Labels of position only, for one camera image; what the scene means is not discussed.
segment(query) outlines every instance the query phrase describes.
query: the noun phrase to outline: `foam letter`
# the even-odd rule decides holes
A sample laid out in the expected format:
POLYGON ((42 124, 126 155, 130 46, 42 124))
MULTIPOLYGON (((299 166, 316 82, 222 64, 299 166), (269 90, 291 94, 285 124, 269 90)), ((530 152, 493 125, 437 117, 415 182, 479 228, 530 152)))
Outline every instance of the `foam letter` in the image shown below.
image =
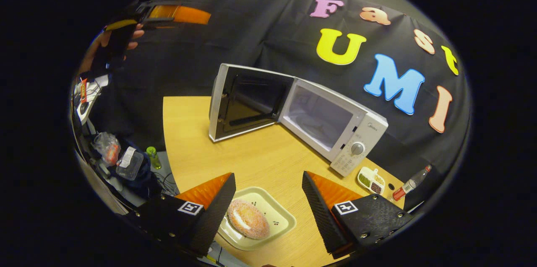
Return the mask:
POLYGON ((453 97, 445 87, 437 86, 437 90, 437 108, 435 110, 435 114, 429 118, 429 125, 431 125, 431 127, 434 128, 438 133, 443 133, 446 130, 444 122, 446 121, 447 108, 449 108, 449 103, 451 103, 453 97))
POLYGON ((377 22, 382 25, 391 24, 391 22, 388 21, 388 15, 380 9, 364 7, 362 10, 363 12, 360 13, 360 17, 366 21, 377 22))
POLYGON ((369 84, 364 86, 366 92, 381 96, 380 86, 384 82, 384 97, 389 101, 399 92, 401 95, 394 101, 395 107, 408 115, 414 114, 414 102, 418 96, 418 90, 425 81, 425 77, 420 72, 409 69, 400 78, 397 75, 395 62, 391 57, 383 54, 375 54, 377 66, 375 74, 369 84))
POLYGON ((330 13, 335 13, 338 6, 342 7, 345 5, 343 1, 337 1, 337 0, 315 0, 317 1, 317 6, 315 7, 315 11, 310 13, 309 15, 311 17, 316 18, 328 18, 330 15, 327 13, 327 11, 330 11, 330 13))
POLYGON ((428 53, 435 53, 435 48, 432 45, 433 41, 427 34, 424 34, 421 30, 418 29, 414 29, 414 34, 416 35, 414 40, 416 41, 418 46, 422 47, 428 53))
POLYGON ((457 59, 455 59, 455 57, 453 56, 453 53, 451 53, 451 50, 449 50, 448 47, 444 47, 444 46, 441 46, 441 48, 445 51, 446 53, 446 62, 447 62, 447 66, 449 66, 449 69, 451 69, 451 71, 453 72, 453 74, 455 75, 458 75, 459 74, 459 70, 457 68, 455 68, 455 63, 457 62, 457 59))
POLYGON ((321 29, 321 39, 319 39, 319 43, 317 44, 317 54, 321 59, 336 65, 348 65, 355 61, 360 50, 360 45, 366 41, 366 38, 358 34, 347 34, 347 38, 349 38, 347 51, 345 54, 336 54, 332 49, 336 39, 341 35, 341 31, 338 30, 329 28, 321 29))

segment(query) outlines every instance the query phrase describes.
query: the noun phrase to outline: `blue letter m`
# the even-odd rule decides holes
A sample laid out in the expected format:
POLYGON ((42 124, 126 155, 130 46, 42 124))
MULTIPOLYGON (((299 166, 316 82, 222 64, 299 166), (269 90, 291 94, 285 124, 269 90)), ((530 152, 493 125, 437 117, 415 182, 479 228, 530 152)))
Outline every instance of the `blue letter m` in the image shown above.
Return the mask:
POLYGON ((380 86, 384 82, 384 97, 387 101, 393 99, 401 92, 401 95, 394 101, 395 107, 408 115, 414 114, 414 102, 418 95, 420 86, 425 81, 425 77, 420 72, 410 69, 401 77, 397 75, 395 62, 391 57, 383 54, 375 54, 377 66, 375 74, 369 84, 364 86, 368 93, 381 96, 380 86))

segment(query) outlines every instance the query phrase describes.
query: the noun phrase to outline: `square plate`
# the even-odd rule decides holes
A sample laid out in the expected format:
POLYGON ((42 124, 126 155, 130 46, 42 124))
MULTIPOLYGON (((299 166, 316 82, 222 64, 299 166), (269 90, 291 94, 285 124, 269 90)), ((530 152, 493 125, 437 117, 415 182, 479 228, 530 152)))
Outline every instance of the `square plate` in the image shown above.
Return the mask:
POLYGON ((270 227, 270 235, 262 240, 246 238, 232 227, 226 216, 220 223, 218 233, 228 243, 240 250, 255 250, 268 242, 280 238, 297 226, 297 220, 283 206, 281 206, 272 196, 261 187, 248 187, 237 191, 233 200, 242 199, 257 207, 265 215, 270 227))

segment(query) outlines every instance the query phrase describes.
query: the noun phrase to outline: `bottle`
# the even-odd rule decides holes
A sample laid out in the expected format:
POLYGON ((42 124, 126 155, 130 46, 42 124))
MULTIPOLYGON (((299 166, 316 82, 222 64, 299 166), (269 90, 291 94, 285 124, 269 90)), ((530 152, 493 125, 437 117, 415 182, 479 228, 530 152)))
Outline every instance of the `bottle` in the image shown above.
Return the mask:
POLYGON ((416 175, 412 176, 405 184, 403 184, 402 187, 395 190, 390 196, 388 196, 388 200, 390 202, 399 201, 401 198, 407 195, 407 193, 414 190, 420 183, 423 182, 427 174, 431 171, 431 166, 426 166, 424 170, 419 171, 416 173, 416 175))
POLYGON ((155 147, 148 147, 146 149, 146 153, 149 156, 149 160, 151 160, 151 165, 155 169, 160 169, 162 166, 161 161, 159 160, 159 156, 157 155, 157 149, 155 149, 155 147))

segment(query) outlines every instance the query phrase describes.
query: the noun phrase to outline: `microwave knob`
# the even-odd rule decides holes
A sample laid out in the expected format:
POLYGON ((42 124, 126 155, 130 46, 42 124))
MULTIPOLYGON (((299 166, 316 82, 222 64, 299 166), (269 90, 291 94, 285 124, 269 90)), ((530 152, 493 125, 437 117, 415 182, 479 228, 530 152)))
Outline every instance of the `microwave knob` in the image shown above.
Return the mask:
POLYGON ((351 146, 351 154, 354 156, 354 155, 360 155, 361 153, 364 152, 364 144, 363 143, 354 143, 352 146, 351 146))

